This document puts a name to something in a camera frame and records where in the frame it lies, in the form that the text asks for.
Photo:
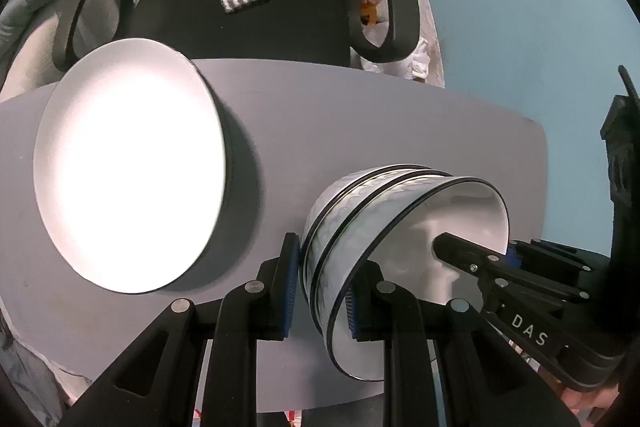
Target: gray table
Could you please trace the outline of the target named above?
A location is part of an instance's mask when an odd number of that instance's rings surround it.
[[[0,104],[0,295],[22,339],[96,378],[173,299],[221,298],[254,278],[302,233],[319,194],[349,172],[418,163],[486,179],[506,200],[511,237],[542,231],[546,142],[541,127],[455,92],[381,74],[261,60],[198,60],[220,98],[233,154],[228,204],[212,248],[164,289],[120,295],[76,275],[36,207],[33,144],[54,86]],[[478,299],[462,281],[457,295]],[[298,292],[290,337],[260,343],[259,411],[310,409],[382,392],[331,365]]]

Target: chair armrest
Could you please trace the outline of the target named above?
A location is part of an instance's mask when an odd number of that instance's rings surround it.
[[[395,62],[408,57],[420,38],[418,0],[387,0],[389,30],[380,47],[369,42],[362,33],[361,2],[362,0],[346,0],[351,46],[358,55],[378,63]]]
[[[86,0],[62,0],[60,21],[53,39],[52,60],[59,71],[67,71],[78,60],[74,51],[74,34],[78,19]],[[126,34],[127,23],[129,23],[133,12],[133,0],[118,1],[119,19],[113,40],[122,38]]]

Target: gray fabric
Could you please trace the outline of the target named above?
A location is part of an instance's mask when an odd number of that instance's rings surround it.
[[[37,420],[45,427],[57,425],[65,405],[56,379],[42,360],[14,339],[2,312],[0,367]]]
[[[11,51],[40,8],[55,0],[9,0],[0,13],[0,58]]]

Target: bowl rim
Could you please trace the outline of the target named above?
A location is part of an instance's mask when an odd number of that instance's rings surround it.
[[[385,182],[384,184],[380,185],[380,187],[376,187],[370,194],[367,194],[367,196],[362,201],[360,201],[343,220],[341,220],[340,224],[335,229],[334,233],[331,235],[329,240],[324,245],[324,248],[322,248],[322,251],[318,256],[318,261],[316,262],[316,266],[314,267],[311,281],[308,284],[308,301],[307,302],[309,304],[309,310],[311,311],[311,318],[313,318],[314,324],[316,325],[316,328],[318,328],[318,331],[322,333],[322,328],[318,321],[318,314],[316,313],[316,301],[317,301],[316,291],[318,289],[318,280],[320,278],[320,272],[322,271],[324,262],[329,256],[331,249],[334,247],[335,242],[342,235],[342,232],[349,226],[349,224],[351,223],[351,221],[355,216],[357,216],[362,210],[364,210],[364,208],[373,199],[380,196],[383,192],[386,192],[388,189],[395,187],[396,185],[399,185],[402,182],[411,180],[413,178],[419,178],[422,176],[430,176],[430,175],[440,176],[443,178],[450,177],[445,173],[443,173],[442,171],[437,171],[434,169],[416,169],[413,171],[406,172],[404,174],[400,174],[396,178],[392,178],[388,182]]]
[[[357,188],[358,186],[362,185],[364,182],[375,178],[376,176],[380,176],[380,174],[385,174],[386,172],[393,172],[396,170],[403,170],[403,169],[428,169],[428,167],[422,166],[422,165],[414,165],[414,164],[393,164],[393,165],[385,165],[382,167],[377,167],[377,168],[373,168],[373,169],[369,169],[369,170],[363,170],[360,171],[362,172],[362,176],[359,176],[358,178],[356,178],[353,182],[347,184],[345,187],[341,188],[336,194],[334,194],[334,196],[329,200],[329,202],[327,204],[325,204],[325,206],[322,207],[322,209],[320,210],[320,212],[318,213],[318,215],[316,216],[316,219],[314,219],[314,222],[311,224],[311,226],[309,227],[308,232],[306,233],[305,237],[303,237],[303,242],[302,245],[300,246],[300,271],[298,274],[298,278],[300,280],[300,286],[302,287],[302,289],[304,290],[305,286],[304,286],[304,282],[303,282],[303,271],[306,271],[306,252],[309,248],[309,245],[311,245],[311,240],[313,239],[314,235],[316,235],[316,232],[318,231],[318,227],[320,226],[320,224],[322,223],[322,221],[324,221],[324,218],[327,216],[327,214],[333,210],[334,206],[336,204],[338,204],[340,202],[340,200],[345,197],[349,192],[351,192],[354,188]],[[347,176],[351,176],[352,174],[355,174],[355,172],[352,172],[351,174],[345,174],[342,178],[346,178]],[[303,291],[303,294],[305,295],[305,299],[308,303],[308,298],[306,296],[306,293]]]
[[[356,377],[355,375],[350,375],[347,371],[343,370],[343,368],[340,366],[340,364],[337,362],[335,358],[334,346],[333,346],[333,334],[334,334],[335,321],[337,319],[340,306],[344,301],[344,297],[348,291],[351,281],[353,281],[353,278],[355,277],[356,272],[362,267],[363,263],[369,258],[369,256],[373,253],[373,251],[378,247],[380,242],[382,242],[382,240],[391,232],[391,230],[393,230],[406,216],[408,216],[412,210],[417,208],[420,204],[424,203],[425,200],[432,197],[434,194],[446,188],[452,187],[454,185],[458,185],[461,183],[468,183],[468,182],[476,182],[481,185],[486,185],[489,188],[493,189],[495,194],[497,194],[497,196],[500,198],[500,201],[502,202],[502,206],[504,208],[505,216],[506,216],[507,243],[508,243],[509,233],[510,233],[509,209],[507,208],[504,198],[502,197],[500,192],[494,187],[494,185],[492,185],[490,182],[486,180],[475,178],[472,176],[456,176],[453,180],[450,180],[448,182],[443,182],[440,185],[433,187],[431,190],[428,190],[424,194],[421,194],[420,197],[416,198],[414,201],[412,201],[412,203],[407,205],[398,215],[396,215],[385,226],[385,228],[375,238],[373,238],[373,240],[371,241],[371,243],[369,243],[369,245],[364,250],[364,252],[360,254],[360,256],[357,258],[356,262],[351,267],[347,278],[342,284],[340,291],[338,291],[338,295],[336,296],[335,301],[332,304],[331,311],[329,313],[329,318],[327,320],[326,331],[321,331],[322,336],[324,338],[324,345],[330,360],[332,361],[335,368],[338,369],[338,371],[340,371],[345,376],[354,378],[355,380],[360,380],[360,381],[381,381],[381,380],[366,380],[364,378]]]
[[[217,176],[216,186],[216,198],[211,200],[207,206],[209,222],[207,226],[202,226],[202,238],[199,246],[187,249],[183,252],[182,256],[185,259],[189,259],[188,266],[180,266],[169,278],[157,277],[152,279],[151,277],[142,278],[136,281],[134,285],[124,285],[119,279],[112,278],[104,280],[97,280],[95,275],[88,273],[87,270],[79,268],[80,263],[70,255],[70,251],[82,251],[80,248],[70,249],[65,248],[65,245],[61,242],[60,237],[63,234],[60,232],[62,226],[56,224],[55,220],[50,217],[50,188],[49,180],[43,181],[43,172],[49,172],[50,168],[44,165],[44,161],[47,159],[47,155],[50,154],[50,145],[46,146],[43,140],[49,136],[46,132],[47,124],[58,122],[63,118],[60,114],[59,108],[56,107],[57,103],[67,102],[69,100],[82,99],[85,93],[82,92],[82,87],[92,85],[96,83],[96,78],[100,73],[104,71],[113,70],[112,63],[107,62],[103,64],[105,57],[113,58],[113,54],[126,54],[129,55],[131,48],[138,53],[139,57],[136,57],[136,63],[140,67],[146,67],[150,64],[149,56],[153,55],[158,57],[161,55],[165,60],[170,61],[170,65],[175,71],[182,73],[182,79],[186,79],[185,82],[190,85],[196,86],[198,89],[198,96],[207,105],[207,114],[209,116],[208,125],[215,131],[215,143],[210,139],[208,146],[216,148],[216,167],[220,170],[220,174]],[[90,71],[88,77],[78,77],[78,72],[82,73],[82,68],[94,65]],[[166,287],[173,281],[179,279],[184,275],[191,267],[196,264],[198,259],[202,256],[207,248],[207,245],[211,241],[215,227],[220,220],[220,216],[225,207],[226,200],[228,199],[228,190],[230,189],[230,158],[231,158],[229,137],[225,131],[225,125],[223,123],[223,117],[221,115],[220,101],[215,93],[214,89],[207,83],[206,79],[202,76],[195,64],[189,60],[184,54],[180,53],[176,49],[168,46],[162,42],[158,42],[152,39],[145,38],[126,38],[116,41],[107,42],[104,45],[90,51],[84,57],[80,58],[63,76],[63,78],[56,84],[52,90],[49,99],[47,100],[44,109],[40,115],[38,125],[36,128],[35,139],[33,143],[33,154],[31,158],[31,179],[33,182],[33,193],[36,202],[36,208],[40,220],[49,236],[52,244],[56,248],[58,254],[64,259],[64,261],[76,272],[80,277],[97,285],[100,288],[104,288],[114,293],[121,293],[124,295],[140,295],[149,292],[153,292]]]

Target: white plate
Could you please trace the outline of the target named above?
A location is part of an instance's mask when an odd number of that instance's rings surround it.
[[[200,256],[222,206],[225,145],[209,88],[178,52],[110,42],[63,77],[33,155],[40,215],[82,277],[155,290]]]

